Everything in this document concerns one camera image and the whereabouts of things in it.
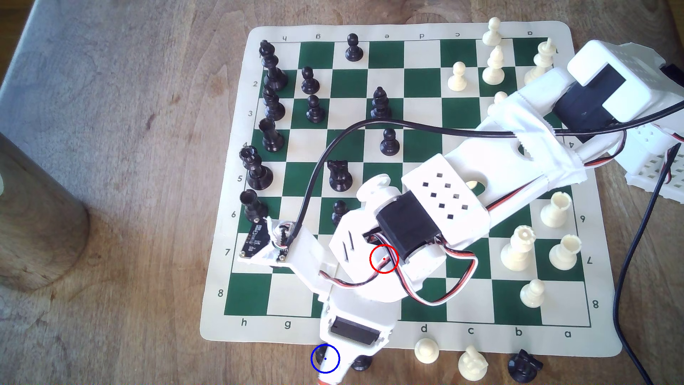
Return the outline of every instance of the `black pawn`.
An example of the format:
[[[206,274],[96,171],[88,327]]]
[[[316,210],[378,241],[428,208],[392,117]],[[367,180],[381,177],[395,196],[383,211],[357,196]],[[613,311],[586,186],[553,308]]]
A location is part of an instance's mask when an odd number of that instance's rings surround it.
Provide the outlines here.
[[[387,92],[378,87],[375,92],[373,92],[373,101],[371,102],[373,109],[371,110],[371,118],[384,118],[388,119],[392,117],[392,111],[389,108],[389,99],[387,99]]]
[[[242,147],[240,159],[245,169],[248,169],[247,184],[255,190],[263,190],[271,186],[273,171],[261,164],[261,156],[254,146]]]
[[[311,95],[307,99],[308,111],[306,111],[306,118],[312,123],[320,123],[326,117],[326,111],[320,107],[318,96]]]
[[[349,34],[347,36],[347,44],[349,48],[344,53],[344,57],[350,62],[357,62],[363,58],[363,50],[358,46],[358,36],[356,34]]]
[[[240,203],[245,206],[245,216],[249,222],[258,223],[268,215],[268,206],[259,200],[257,192],[251,188],[240,193]]]
[[[266,40],[262,40],[259,45],[259,54],[261,55],[261,65],[267,69],[266,76],[263,77],[263,83],[276,91],[282,90],[287,85],[287,75],[285,75],[278,65],[278,56],[276,56],[276,48],[273,44]]]
[[[364,371],[371,367],[372,363],[373,356],[359,356],[356,357],[356,359],[352,363],[352,369],[354,369],[355,371]]]
[[[321,88],[321,84],[318,80],[313,78],[313,69],[311,67],[304,67],[302,69],[302,77],[304,81],[302,82],[302,92],[307,95],[313,95]]]
[[[340,219],[344,214],[347,214],[349,209],[347,209],[347,204],[344,201],[337,201],[332,204],[332,224],[337,227],[340,223]]]
[[[346,160],[329,160],[330,187],[338,193],[349,190],[354,183],[352,174],[349,173],[349,163]]]
[[[263,139],[261,144],[268,152],[276,152],[282,149],[285,145],[285,138],[276,129],[276,122],[270,118],[264,118],[259,121],[259,129],[263,132]]]
[[[537,371],[542,370],[544,364],[535,359],[524,349],[508,360],[508,373],[511,378],[521,384],[526,384],[537,376]]]
[[[397,133],[393,128],[388,128],[382,132],[383,140],[380,142],[380,152],[383,155],[392,156],[399,153],[399,141],[397,140]]]
[[[261,96],[263,97],[263,103],[266,105],[266,117],[275,121],[281,120],[285,116],[285,106],[280,102],[280,97],[276,94],[276,91],[268,84],[264,84]]]

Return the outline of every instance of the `white pawn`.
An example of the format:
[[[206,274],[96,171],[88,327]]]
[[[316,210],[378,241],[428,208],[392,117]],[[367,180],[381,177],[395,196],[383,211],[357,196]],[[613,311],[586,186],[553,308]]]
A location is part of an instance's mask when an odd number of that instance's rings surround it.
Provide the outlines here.
[[[458,358],[458,371],[468,381],[480,381],[487,373],[487,366],[484,356],[472,345]]]
[[[431,364],[437,361],[437,357],[439,357],[439,346],[433,340],[423,338],[416,343],[413,353],[415,353],[418,361],[424,364]]]
[[[537,237],[530,226],[518,226],[513,231],[511,242],[501,250],[501,262],[507,269],[523,271],[532,261],[530,250]]]
[[[453,64],[453,76],[447,80],[447,86],[452,91],[463,91],[468,82],[463,75],[466,73],[466,64],[464,62],[456,62]]]
[[[553,65],[553,54],[555,53],[556,47],[551,42],[551,38],[547,41],[539,43],[537,46],[537,54],[534,56],[534,64],[536,66],[529,70],[525,77],[523,78],[525,85],[528,85],[531,81],[544,75],[547,68]]]
[[[501,49],[500,45],[494,47],[494,50],[490,53],[489,59],[487,59],[487,66],[482,71],[482,80],[492,86],[503,82],[504,74],[501,69],[503,67],[503,49]]]
[[[520,300],[528,308],[538,308],[544,302],[544,282],[532,280],[520,290]]]
[[[501,42],[501,34],[499,33],[500,24],[501,20],[499,20],[498,17],[492,17],[489,19],[489,24],[487,24],[489,30],[482,36],[482,42],[485,45],[488,45],[489,47],[499,45]]]
[[[573,202],[570,195],[557,191],[551,195],[551,202],[542,208],[542,222],[549,227],[561,227],[568,220],[568,209]]]
[[[487,107],[487,115],[491,115],[494,106],[501,103],[501,101],[506,99],[507,97],[508,97],[508,94],[503,92],[503,91],[499,91],[499,92],[495,93],[494,94],[494,103],[490,104],[489,107]]]
[[[549,260],[558,270],[570,270],[577,263],[577,253],[582,249],[582,241],[577,236],[566,235],[560,243],[551,248]]]

